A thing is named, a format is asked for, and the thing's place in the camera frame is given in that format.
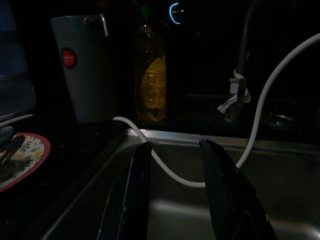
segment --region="black object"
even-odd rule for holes
[[[12,156],[18,151],[18,149],[21,147],[21,145],[25,141],[25,136],[20,135],[16,136],[11,142],[9,142],[7,145],[0,148],[0,153],[6,151],[3,156],[0,158],[0,165],[9,161]]]
[[[12,139],[14,134],[14,128],[12,126],[5,126],[0,128],[0,147],[5,145],[9,140]]]
[[[114,182],[105,206],[98,240],[147,238],[152,143],[138,147]]]
[[[205,139],[199,145],[216,240],[276,240],[255,189],[224,148]]]

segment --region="red label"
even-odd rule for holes
[[[65,47],[64,49],[62,49],[62,59],[63,59],[64,65],[68,69],[74,68],[77,64],[77,56],[70,48]]]

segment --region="faucet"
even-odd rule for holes
[[[257,3],[256,0],[253,0],[251,2],[245,15],[238,63],[236,66],[237,76],[241,76],[241,77],[235,77],[235,78],[232,78],[231,80],[232,83],[236,83],[238,85],[238,89],[236,94],[236,101],[229,106],[225,114],[225,121],[230,124],[237,124],[239,122],[240,115],[242,113],[242,110],[245,104],[247,79],[242,75],[244,73],[244,65],[245,65],[246,54],[248,49],[249,28],[250,28],[251,20],[256,10],[256,5],[257,5],[256,3]]]

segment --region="stainless steel sink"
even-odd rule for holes
[[[246,139],[143,131],[155,151],[176,174],[203,182],[199,139],[222,145],[236,162]],[[88,183],[44,239],[93,239],[99,231],[113,181],[141,141],[132,131]],[[320,239],[320,147],[256,141],[241,168],[255,187],[279,240]],[[213,240],[205,189],[171,179],[151,162],[148,240]]]

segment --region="dark background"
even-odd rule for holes
[[[130,0],[10,0],[25,50],[29,74],[40,106],[70,102],[50,19],[104,13],[113,44],[114,72],[120,113],[134,115],[132,35],[137,9]],[[159,20],[166,22],[167,95],[169,115],[189,106],[223,103],[236,68],[248,0],[150,0]],[[169,6],[185,10],[181,25],[169,18]],[[250,26],[244,75],[257,101],[269,75],[298,44],[320,32],[316,1],[260,0]],[[319,44],[293,60],[275,81],[268,101],[299,103],[295,111],[314,118],[318,107]]]

